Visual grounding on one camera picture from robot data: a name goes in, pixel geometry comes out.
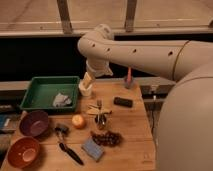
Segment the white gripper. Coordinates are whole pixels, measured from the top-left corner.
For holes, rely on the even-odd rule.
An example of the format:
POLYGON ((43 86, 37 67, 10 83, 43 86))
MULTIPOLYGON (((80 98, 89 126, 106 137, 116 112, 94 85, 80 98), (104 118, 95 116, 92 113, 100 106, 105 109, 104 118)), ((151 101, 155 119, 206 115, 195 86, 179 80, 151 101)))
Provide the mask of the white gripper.
POLYGON ((87 89, 97 77, 102 76, 112 76, 113 72, 109 67, 108 61, 86 61, 86 70, 87 72, 84 74, 84 78, 82 80, 83 86, 85 89, 87 89))

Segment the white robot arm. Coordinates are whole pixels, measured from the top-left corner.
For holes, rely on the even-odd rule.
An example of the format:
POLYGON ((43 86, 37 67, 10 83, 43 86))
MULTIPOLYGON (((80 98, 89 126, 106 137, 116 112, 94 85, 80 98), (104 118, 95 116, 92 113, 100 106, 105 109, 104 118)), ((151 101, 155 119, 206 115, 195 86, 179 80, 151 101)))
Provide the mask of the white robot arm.
POLYGON ((96 77, 115 63, 174 81, 158 121, 156 171, 213 171, 213 42, 116 41, 100 24, 78 50, 96 77))

